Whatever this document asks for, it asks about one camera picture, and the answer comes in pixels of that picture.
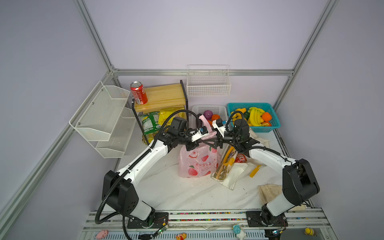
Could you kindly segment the white canvas tote bag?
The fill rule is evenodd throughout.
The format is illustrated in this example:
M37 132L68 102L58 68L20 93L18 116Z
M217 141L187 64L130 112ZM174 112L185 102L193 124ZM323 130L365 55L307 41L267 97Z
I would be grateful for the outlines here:
M266 165L259 160L247 157L247 163L235 163L237 154L240 154L234 147L224 144L221 151L222 156L219 159L217 170L211 175L211 178L229 190L234 190L237 181L244 176L251 178Z

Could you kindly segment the pink plastic grocery bag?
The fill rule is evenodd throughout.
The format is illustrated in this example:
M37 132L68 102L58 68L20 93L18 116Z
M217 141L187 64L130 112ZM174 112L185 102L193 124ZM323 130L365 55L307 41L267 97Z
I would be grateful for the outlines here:
M219 150L200 143L200 145L188 151L186 146L182 146L178 157L179 177L181 178L200 178L214 173L219 166L221 155Z

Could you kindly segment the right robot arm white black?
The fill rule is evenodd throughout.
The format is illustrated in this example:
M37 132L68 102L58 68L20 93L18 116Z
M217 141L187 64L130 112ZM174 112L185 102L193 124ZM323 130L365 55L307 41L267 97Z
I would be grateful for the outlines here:
M320 192L320 186L310 163L305 159L294 160L265 147L250 135L250 127L241 118L235 120L233 129L222 119L214 120L213 128L218 135L214 147L229 144L247 157L260 161L282 177L282 193L263 205L258 222L272 226L286 211L302 205Z

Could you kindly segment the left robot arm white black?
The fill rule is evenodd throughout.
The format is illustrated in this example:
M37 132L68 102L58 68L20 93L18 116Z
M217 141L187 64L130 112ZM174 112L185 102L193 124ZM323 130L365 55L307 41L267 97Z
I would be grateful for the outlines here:
M116 215L139 220L145 227L154 223L155 209L139 198L136 186L145 174L172 149L184 145L187 150L199 146L202 139L212 132L210 124L204 124L198 115L195 129L188 128L188 121L172 113L161 125L148 147L131 163L117 172L109 171L104 177L102 202L95 215L99 225Z

